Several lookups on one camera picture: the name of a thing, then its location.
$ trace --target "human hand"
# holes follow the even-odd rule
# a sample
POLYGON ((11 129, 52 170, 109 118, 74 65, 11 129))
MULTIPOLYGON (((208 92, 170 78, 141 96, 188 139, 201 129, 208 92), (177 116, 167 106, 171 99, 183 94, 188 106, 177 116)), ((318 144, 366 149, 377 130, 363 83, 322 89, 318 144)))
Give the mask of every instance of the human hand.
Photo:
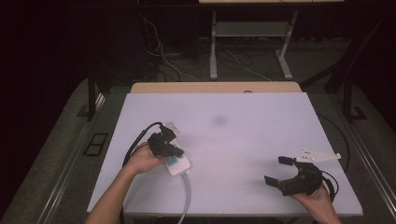
POLYGON ((142 143, 136 148, 136 152, 134 152, 132 157, 124 166, 125 169, 135 175, 145 173, 155 166, 169 161, 169 158, 154 157, 151 150, 149 149, 148 143, 142 143))
POLYGON ((335 213, 330 199, 329 192, 322 184, 317 191, 311 195, 295 194, 291 198, 300 202, 311 215, 311 217, 319 223, 341 223, 340 218, 335 213))

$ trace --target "wire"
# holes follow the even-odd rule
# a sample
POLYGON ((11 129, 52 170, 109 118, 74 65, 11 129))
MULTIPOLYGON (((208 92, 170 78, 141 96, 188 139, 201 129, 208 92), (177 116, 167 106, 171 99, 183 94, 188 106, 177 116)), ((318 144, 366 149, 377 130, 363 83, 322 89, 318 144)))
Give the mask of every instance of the wire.
MULTIPOLYGON (((225 67, 227 67, 227 68, 230 68, 230 69, 233 69, 233 70, 242 70, 242 69, 244 69, 243 67, 240 66, 240 63, 236 62, 235 59, 233 59, 233 58, 228 59, 227 57, 224 57, 224 56, 221 55, 220 53, 216 53, 216 56, 217 56, 217 59, 219 60, 219 62, 222 63, 222 64, 223 64, 225 67), (231 67, 230 65, 227 65, 223 60, 227 61, 228 63, 237 64, 238 67, 236 67, 236 68, 231 67)), ((251 59, 251 57, 249 57, 249 56, 247 56, 247 57, 250 59, 250 63, 249 63, 249 64, 245 64, 245 63, 239 61, 239 62, 241 62, 241 64, 244 65, 244 66, 250 66, 250 65, 253 64, 253 60, 251 59)))
POLYGON ((176 63, 169 62, 169 60, 174 60, 174 59, 169 59, 168 58, 167 60, 168 60, 169 63, 173 64, 174 66, 177 66, 178 68, 180 68, 184 72, 193 72, 193 71, 198 71, 198 70, 203 69, 205 67, 205 65, 207 64, 207 61, 209 60, 209 56, 210 56, 210 54, 207 54, 207 56, 205 57, 205 61, 204 61, 204 63, 202 65, 200 65, 200 66, 198 66, 196 68, 189 68, 189 69, 184 68, 184 67, 182 67, 182 66, 180 66, 180 65, 178 65, 176 63))
POLYGON ((134 155, 134 152, 136 152, 137 150, 139 150, 139 149, 142 148, 142 147, 147 146, 148 144, 149 144, 149 143, 146 143, 145 145, 142 145, 142 146, 140 146, 140 147, 136 147, 136 148, 134 149, 134 151, 131 153, 130 158, 134 155))
POLYGON ((329 176, 334 180, 335 185, 337 186, 337 190, 336 190, 335 193, 334 193, 334 197, 335 197, 335 195, 337 195, 337 193, 338 193, 338 190, 340 189, 340 186, 338 185, 337 180, 334 178, 334 176, 332 176, 331 174, 327 173, 326 171, 321 171, 321 172, 322 172, 323 174, 329 175, 329 176))
POLYGON ((269 79, 268 77, 265 77, 265 76, 263 76, 263 75, 260 75, 260 74, 258 74, 258 73, 256 73, 256 72, 253 72, 253 71, 251 71, 250 69, 246 68, 241 62, 239 62, 239 60, 238 60, 230 51, 228 51, 228 50, 225 50, 225 51, 226 51, 227 53, 231 54, 231 56, 233 56, 233 57, 236 59, 236 61, 237 61, 239 64, 241 64, 241 66, 242 66, 243 68, 245 68, 245 70, 247 70, 247 71, 249 71, 250 73, 253 73, 253 74, 255 74, 255 75, 259 76, 259 77, 263 77, 263 78, 267 79, 268 81, 272 81, 272 80, 269 79))
POLYGON ((181 82, 180 80, 180 74, 177 74, 178 79, 175 79, 173 77, 171 77, 169 74, 166 74, 165 71, 162 71, 160 69, 157 69, 158 73, 163 74, 164 78, 165 78, 165 82, 167 81, 167 77, 169 77, 170 79, 174 80, 175 82, 181 82))
POLYGON ((341 129, 335 125, 334 122, 332 122, 331 120, 329 120, 328 118, 324 117, 323 115, 317 114, 318 117, 326 119, 328 122, 330 122, 330 124, 338 130, 338 132, 343 136, 343 139, 346 143, 346 166, 344 167, 344 173, 347 172, 348 168, 349 168, 349 164, 350 164, 350 147, 349 147, 349 143, 347 141, 347 137, 344 135, 343 131, 341 131, 341 129))
POLYGON ((165 60, 165 62, 168 63, 169 66, 171 66, 173 69, 175 69, 175 71, 177 71, 179 74, 181 74, 181 75, 184 76, 184 77, 192 78, 192 79, 194 79, 194 80, 197 81, 197 82, 200 81, 200 80, 198 80, 196 77, 189 76, 189 75, 187 75, 187 74, 185 74, 185 73, 183 73, 183 72, 177 70, 171 63, 169 63, 169 62, 166 60, 166 57, 163 55, 163 44, 162 44, 161 42, 160 42, 160 52, 161 52, 161 55, 163 56, 163 59, 165 60))
POLYGON ((190 189, 190 181, 189 181, 189 177, 188 177, 189 173, 190 173, 190 171, 187 171, 187 172, 181 174, 181 176, 183 177, 183 180, 184 180, 184 184, 186 185, 186 204, 184 205, 183 215, 181 216, 181 218, 177 224, 180 224, 183 221, 184 216, 186 216, 187 210, 189 209, 190 202, 191 202, 191 189, 190 189))
POLYGON ((128 152, 125 155, 125 159, 124 159, 124 163, 122 164, 122 166, 124 166, 126 164, 126 162, 129 160, 129 158, 132 157, 132 155, 134 154, 134 152, 136 151, 136 146, 137 144, 140 142, 140 140, 143 138, 143 136, 145 136, 145 134, 147 133, 147 131, 155 126, 155 125, 163 125, 161 122, 155 122, 150 124, 145 130, 142 131, 141 134, 139 134, 139 136, 137 136, 137 138, 134 140, 134 142, 132 143, 131 147, 129 148, 128 152))
POLYGON ((238 65, 242 64, 242 65, 244 65, 244 66, 251 66, 251 65, 253 65, 253 59, 252 59, 248 54, 246 54, 246 53, 243 53, 243 54, 235 53, 235 54, 239 54, 239 55, 243 55, 243 56, 247 57, 248 60, 249 60, 249 62, 248 62, 248 63, 243 63, 240 59, 238 59, 237 61, 235 61, 234 58, 228 59, 228 58, 222 56, 221 54, 218 54, 218 56, 221 57, 221 58, 223 58, 224 60, 230 62, 230 63, 235 63, 235 64, 238 64, 238 65))
POLYGON ((159 49, 159 48, 160 48, 160 45, 161 45, 161 41, 160 41, 160 38, 158 37, 157 27, 156 27, 152 22, 150 22, 148 19, 146 19, 140 12, 137 12, 137 14, 138 14, 145 22, 147 22, 148 24, 150 24, 150 25, 154 28, 154 34, 155 34, 155 36, 156 36, 156 38, 157 38, 157 41, 158 41, 158 46, 157 46, 157 48, 156 48, 155 50, 159 49))

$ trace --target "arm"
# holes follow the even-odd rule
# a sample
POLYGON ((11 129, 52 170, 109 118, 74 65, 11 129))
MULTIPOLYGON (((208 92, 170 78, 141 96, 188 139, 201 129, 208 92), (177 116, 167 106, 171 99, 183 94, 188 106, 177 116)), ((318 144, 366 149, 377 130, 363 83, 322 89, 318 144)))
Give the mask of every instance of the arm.
POLYGON ((155 158, 148 145, 141 145, 141 148, 121 168, 116 178, 90 212, 85 223, 117 223, 124 198, 134 177, 161 163, 165 163, 167 160, 167 158, 155 158))
POLYGON ((299 201, 311 215, 311 217, 322 224, 338 224, 341 223, 340 218, 335 213, 329 193, 324 185, 307 196, 306 194, 291 195, 291 198, 299 201))

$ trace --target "metal leg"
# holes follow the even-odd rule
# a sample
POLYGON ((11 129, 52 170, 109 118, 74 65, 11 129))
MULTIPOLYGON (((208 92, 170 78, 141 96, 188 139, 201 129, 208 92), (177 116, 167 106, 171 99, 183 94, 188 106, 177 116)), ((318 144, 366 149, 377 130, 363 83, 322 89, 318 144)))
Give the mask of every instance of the metal leg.
POLYGON ((314 82, 316 82, 316 81, 328 76, 329 74, 333 73, 334 71, 337 71, 337 69, 339 69, 339 68, 340 68, 340 63, 339 62, 333 64, 332 66, 330 66, 330 67, 326 68, 325 70, 317 73, 316 75, 312 76, 311 78, 307 79, 306 81, 301 82, 300 83, 301 89, 303 89, 303 88, 311 85, 312 83, 314 83, 314 82))
POLYGON ((90 73, 88 74, 88 121, 91 121, 95 112, 95 81, 92 68, 90 68, 90 73))
POLYGON ((294 24, 297 20, 298 10, 293 11, 290 21, 286 26, 283 46, 280 49, 276 50, 276 57, 279 60, 280 67, 282 68, 283 75, 285 79, 292 79, 291 72, 289 70, 289 66, 286 63, 285 53, 288 48, 288 44, 290 42, 291 34, 293 33, 294 24))
POLYGON ((212 19, 212 38, 211 38, 211 47, 210 47, 210 79, 217 80, 218 79, 218 67, 216 64, 216 11, 213 11, 213 19, 212 19))

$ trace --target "black device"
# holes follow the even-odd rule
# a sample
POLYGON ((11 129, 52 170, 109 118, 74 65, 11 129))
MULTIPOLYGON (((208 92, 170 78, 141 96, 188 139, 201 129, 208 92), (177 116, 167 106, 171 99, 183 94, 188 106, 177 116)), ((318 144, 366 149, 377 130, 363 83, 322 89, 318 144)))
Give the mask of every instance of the black device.
POLYGON ((173 157, 180 158, 184 151, 179 147, 170 144, 176 138, 174 132, 165 126, 160 126, 160 133, 153 133, 148 139, 148 146, 155 157, 173 157))
POLYGON ((310 162, 298 162, 296 159, 289 157, 278 157, 278 161, 284 165, 295 165, 298 174, 294 178, 279 181, 278 179, 264 176, 265 183, 268 186, 278 188, 283 196, 293 194, 306 193, 310 195, 319 189, 322 182, 325 181, 331 199, 333 200, 335 193, 332 182, 323 176, 323 172, 317 166, 310 162))
POLYGON ((131 158, 131 156, 134 154, 137 144, 147 133, 147 131, 154 125, 159 125, 161 131, 159 133, 153 133, 148 139, 148 146, 151 149, 152 154, 155 157, 176 156, 178 158, 183 155, 183 149, 170 144, 170 142, 172 142, 172 140, 176 138, 175 133, 171 129, 165 127, 161 122, 155 122, 150 124, 145 130, 142 131, 142 133, 139 134, 139 136, 137 136, 137 138, 134 140, 131 147, 129 148, 128 152, 126 153, 122 166, 124 166, 128 162, 129 158, 131 158))

